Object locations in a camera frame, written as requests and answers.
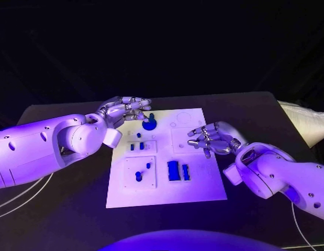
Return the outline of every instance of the robotic hand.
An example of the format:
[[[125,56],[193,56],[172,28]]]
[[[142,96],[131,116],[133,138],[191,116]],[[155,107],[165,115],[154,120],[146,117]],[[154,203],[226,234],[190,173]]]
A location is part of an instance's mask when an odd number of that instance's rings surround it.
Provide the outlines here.
[[[300,209],[324,219],[324,166],[297,163],[275,146],[248,144],[235,127],[217,122],[188,133],[200,134],[188,144],[203,148],[207,158],[216,154],[236,155],[235,163],[225,174],[235,185],[245,182],[252,192],[268,199],[277,192],[287,195]]]
[[[0,188],[38,180],[99,150],[115,148],[128,120],[145,120],[151,100],[115,97],[97,111],[19,125],[0,131]]]

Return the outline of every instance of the black table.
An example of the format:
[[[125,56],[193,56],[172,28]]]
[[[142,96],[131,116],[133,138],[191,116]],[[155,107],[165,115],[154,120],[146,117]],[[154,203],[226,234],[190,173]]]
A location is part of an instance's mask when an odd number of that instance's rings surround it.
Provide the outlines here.
[[[100,102],[28,107],[19,124],[73,113],[94,112]],[[167,97],[152,100],[152,109],[203,108],[207,123],[229,122],[249,142],[265,142],[284,149],[300,162],[314,162],[310,148],[266,92]],[[0,218],[0,250],[96,250],[136,234],[168,229],[219,231],[251,237],[277,246],[305,245],[282,194],[259,198],[245,184],[233,186],[223,176],[227,200],[106,209],[112,149],[54,174],[35,199]],[[233,156],[217,156],[220,171]],[[2,189],[5,202],[31,184]],[[18,206],[34,189],[0,213]],[[295,210],[301,230],[314,244],[324,243],[324,221]]]

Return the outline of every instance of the round hole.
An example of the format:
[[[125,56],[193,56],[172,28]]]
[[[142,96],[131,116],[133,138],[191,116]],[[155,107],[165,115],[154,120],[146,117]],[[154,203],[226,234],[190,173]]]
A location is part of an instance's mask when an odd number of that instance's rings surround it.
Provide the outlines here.
[[[316,202],[316,203],[314,203],[314,208],[320,208],[320,207],[321,207],[320,202]]]

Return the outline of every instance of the blue switch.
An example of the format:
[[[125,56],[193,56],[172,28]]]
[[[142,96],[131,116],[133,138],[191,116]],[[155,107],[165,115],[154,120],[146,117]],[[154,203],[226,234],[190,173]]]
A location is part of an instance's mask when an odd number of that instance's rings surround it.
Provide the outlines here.
[[[138,182],[142,181],[142,173],[141,172],[135,173],[135,179],[138,180]]]
[[[144,121],[142,127],[146,131],[151,131],[157,128],[157,120],[155,120],[155,115],[152,113],[149,114],[148,120],[149,120],[148,122]]]
[[[168,162],[168,177],[170,177],[170,181],[181,180],[178,161]]]
[[[188,165],[183,165],[183,177],[184,180],[190,180]]]

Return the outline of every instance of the white board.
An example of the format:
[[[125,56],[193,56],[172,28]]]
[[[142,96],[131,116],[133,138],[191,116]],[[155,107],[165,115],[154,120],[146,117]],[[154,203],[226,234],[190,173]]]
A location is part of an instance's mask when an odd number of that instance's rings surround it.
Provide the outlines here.
[[[201,108],[145,112],[148,116],[151,113],[158,122],[152,131],[144,129],[141,121],[128,121],[119,127],[123,137],[113,150],[106,207],[226,200],[214,154],[206,159],[203,150],[187,144],[187,140],[194,139],[187,133],[206,124]],[[170,161],[178,161],[180,181],[168,179]],[[191,180],[183,178],[184,164]],[[136,172],[142,173],[142,181],[136,180]]]

